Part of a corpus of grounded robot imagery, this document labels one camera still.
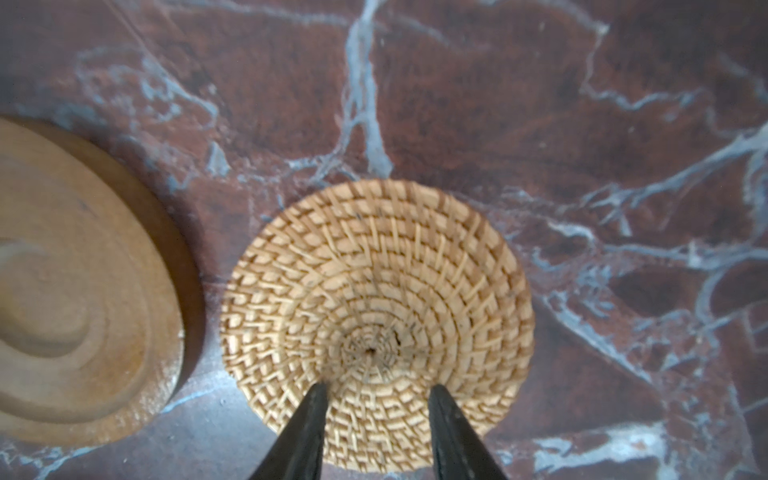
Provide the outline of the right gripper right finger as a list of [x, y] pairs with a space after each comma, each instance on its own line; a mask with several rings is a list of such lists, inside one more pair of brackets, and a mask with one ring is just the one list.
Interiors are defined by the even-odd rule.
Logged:
[[445, 386], [431, 388], [428, 408], [436, 479], [507, 479]]

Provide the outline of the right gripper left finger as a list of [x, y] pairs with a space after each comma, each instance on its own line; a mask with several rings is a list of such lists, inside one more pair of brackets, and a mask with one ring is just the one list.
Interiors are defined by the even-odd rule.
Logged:
[[319, 479], [327, 410], [327, 386], [316, 383], [307, 391], [250, 479]]

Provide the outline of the rattan wicker coaster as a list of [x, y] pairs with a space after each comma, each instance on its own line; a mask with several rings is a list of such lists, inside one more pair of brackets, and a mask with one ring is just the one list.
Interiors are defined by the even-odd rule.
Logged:
[[328, 389], [324, 459], [363, 473], [432, 461], [441, 384], [479, 434], [516, 401], [534, 353], [529, 283], [506, 240], [453, 196], [406, 180], [338, 184], [294, 203], [237, 261], [222, 359], [280, 432]]

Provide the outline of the brown wooden coaster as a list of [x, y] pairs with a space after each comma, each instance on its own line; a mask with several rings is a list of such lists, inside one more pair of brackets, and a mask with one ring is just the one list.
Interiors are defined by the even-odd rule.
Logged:
[[1, 431], [85, 447], [147, 426], [190, 372], [205, 307], [162, 204], [89, 141], [1, 121]]

